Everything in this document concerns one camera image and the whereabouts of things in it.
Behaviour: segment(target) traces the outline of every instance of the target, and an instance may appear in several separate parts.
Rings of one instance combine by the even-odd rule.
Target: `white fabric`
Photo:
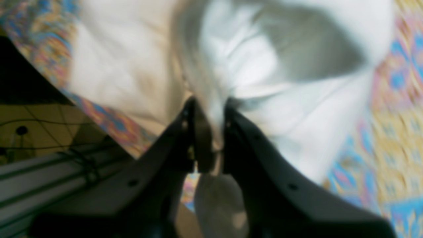
[[[157,135],[194,94],[217,149],[224,103],[236,98],[316,183],[366,106],[393,30],[391,0],[84,0],[81,9],[72,92]]]

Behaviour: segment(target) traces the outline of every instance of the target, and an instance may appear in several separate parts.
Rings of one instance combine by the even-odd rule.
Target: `screw hole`
[[[291,189],[292,191],[298,190],[298,186],[293,183],[288,184],[288,188]]]
[[[129,187],[133,187],[138,184],[138,180],[134,179],[128,182]]]

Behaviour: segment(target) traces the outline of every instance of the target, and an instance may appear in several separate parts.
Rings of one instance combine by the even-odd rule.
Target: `round hole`
[[[288,188],[291,189],[292,191],[298,190],[298,186],[293,183],[288,184]]]
[[[134,179],[128,182],[129,187],[133,187],[138,184],[138,180]]]

